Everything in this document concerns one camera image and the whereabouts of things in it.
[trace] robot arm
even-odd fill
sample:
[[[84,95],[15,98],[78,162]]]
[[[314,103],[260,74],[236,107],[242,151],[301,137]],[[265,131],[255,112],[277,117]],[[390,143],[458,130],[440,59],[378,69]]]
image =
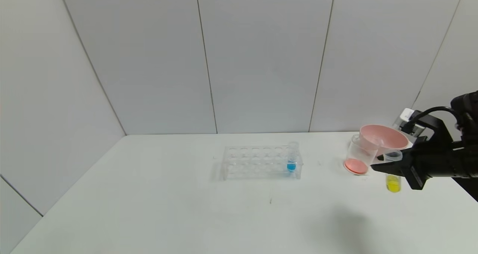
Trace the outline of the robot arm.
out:
[[[441,119],[429,115],[433,111],[448,111],[455,116],[462,133],[460,141],[452,140]],[[408,122],[399,124],[402,132],[413,136],[425,128],[434,131],[432,137],[418,137],[412,148],[402,151],[403,160],[373,164],[372,169],[404,176],[412,189],[423,189],[431,177],[453,177],[478,201],[478,91],[454,98],[451,108],[414,111]]]

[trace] test tube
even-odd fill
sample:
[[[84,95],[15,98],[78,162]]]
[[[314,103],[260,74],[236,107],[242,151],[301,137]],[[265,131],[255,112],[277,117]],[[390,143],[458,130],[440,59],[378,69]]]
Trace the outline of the test tube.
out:
[[[401,161],[403,154],[400,150],[387,150],[384,152],[384,161],[385,162],[396,162]],[[387,189],[391,192],[399,192],[401,189],[401,176],[396,176],[394,174],[385,175],[385,183],[387,184]]]
[[[287,147],[287,169],[294,171],[297,166],[297,157],[299,156],[299,143],[290,142]]]

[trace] white wall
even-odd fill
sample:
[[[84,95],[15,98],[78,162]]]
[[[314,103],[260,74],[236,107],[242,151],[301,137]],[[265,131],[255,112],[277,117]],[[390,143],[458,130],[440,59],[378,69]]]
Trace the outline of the white wall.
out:
[[[478,0],[460,1],[414,109],[450,106],[453,98],[478,90],[477,11]],[[433,115],[442,118],[453,138],[459,140],[460,132],[454,128],[453,116],[440,111]]]
[[[127,134],[216,133],[197,0],[65,0]]]
[[[459,0],[334,0],[311,131],[391,125],[413,104]]]
[[[8,254],[41,216],[0,179],[0,252]]]
[[[41,213],[124,132],[62,0],[1,2],[1,172]]]
[[[332,0],[199,0],[219,133],[308,131]]]

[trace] white table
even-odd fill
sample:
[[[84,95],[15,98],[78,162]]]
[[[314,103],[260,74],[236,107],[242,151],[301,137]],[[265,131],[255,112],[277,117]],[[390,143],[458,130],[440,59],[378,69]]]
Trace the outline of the white table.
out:
[[[401,254],[478,251],[478,203],[452,179],[391,193],[341,167],[354,133],[127,136],[13,254]],[[296,140],[300,180],[219,181],[225,146]]]

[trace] test tube with blue liquid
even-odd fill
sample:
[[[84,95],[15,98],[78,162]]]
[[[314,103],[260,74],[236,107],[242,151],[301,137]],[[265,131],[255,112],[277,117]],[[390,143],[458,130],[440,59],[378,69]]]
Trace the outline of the test tube with blue liquid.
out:
[[[297,166],[297,158],[299,156],[299,143],[290,142],[287,147],[287,169],[294,171]]]

